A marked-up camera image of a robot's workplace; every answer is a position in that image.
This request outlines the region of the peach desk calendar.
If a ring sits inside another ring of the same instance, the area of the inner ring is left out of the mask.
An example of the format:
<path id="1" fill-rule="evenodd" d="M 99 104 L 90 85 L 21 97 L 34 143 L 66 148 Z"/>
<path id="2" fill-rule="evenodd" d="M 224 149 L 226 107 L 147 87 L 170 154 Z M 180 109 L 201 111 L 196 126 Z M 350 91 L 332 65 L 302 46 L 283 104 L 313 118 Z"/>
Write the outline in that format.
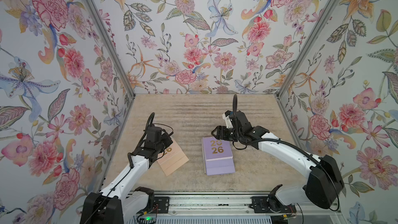
<path id="1" fill-rule="evenodd" d="M 170 176 L 189 161 L 178 143 L 174 139 L 172 141 L 173 143 L 165 150 L 164 155 L 159 155 L 157 160 L 165 176 Z"/>

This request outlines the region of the purple calendar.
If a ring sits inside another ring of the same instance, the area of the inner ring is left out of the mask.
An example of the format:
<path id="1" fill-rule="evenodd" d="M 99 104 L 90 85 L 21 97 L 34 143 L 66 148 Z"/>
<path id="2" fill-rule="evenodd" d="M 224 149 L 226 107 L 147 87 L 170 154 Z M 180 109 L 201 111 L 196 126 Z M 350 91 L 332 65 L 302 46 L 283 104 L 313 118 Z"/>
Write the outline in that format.
<path id="1" fill-rule="evenodd" d="M 214 137 L 202 138 L 205 173 L 208 176 L 235 173 L 233 152 L 229 141 Z"/>

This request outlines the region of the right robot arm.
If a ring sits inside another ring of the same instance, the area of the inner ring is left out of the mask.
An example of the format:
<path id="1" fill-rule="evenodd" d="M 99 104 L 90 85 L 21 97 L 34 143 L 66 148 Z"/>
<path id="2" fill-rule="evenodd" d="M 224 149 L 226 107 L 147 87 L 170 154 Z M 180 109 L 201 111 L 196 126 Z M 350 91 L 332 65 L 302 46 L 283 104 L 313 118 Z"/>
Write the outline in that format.
<path id="1" fill-rule="evenodd" d="M 299 203 L 331 209 L 333 203 L 340 202 L 339 194 L 344 189 L 344 182 L 336 160 L 330 155 L 321 157 L 308 153 L 262 126 L 253 127 L 241 111 L 226 111 L 222 117 L 226 124 L 214 128 L 211 132 L 214 138 L 266 152 L 306 178 L 303 186 L 284 188 L 277 185 L 266 199 L 271 211 L 278 212 L 285 206 Z"/>

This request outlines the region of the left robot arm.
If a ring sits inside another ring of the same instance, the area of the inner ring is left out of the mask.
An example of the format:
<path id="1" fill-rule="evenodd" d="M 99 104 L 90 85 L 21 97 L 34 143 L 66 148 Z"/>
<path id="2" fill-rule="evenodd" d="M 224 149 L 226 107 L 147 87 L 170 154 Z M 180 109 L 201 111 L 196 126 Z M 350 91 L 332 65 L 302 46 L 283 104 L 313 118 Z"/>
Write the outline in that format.
<path id="1" fill-rule="evenodd" d="M 133 152 L 127 154 L 128 165 L 98 193 L 90 193 L 83 206 L 81 224 L 124 224 L 136 214 L 154 209 L 154 191 L 138 187 L 138 180 L 173 144 L 172 135 L 161 124 L 150 124 Z"/>

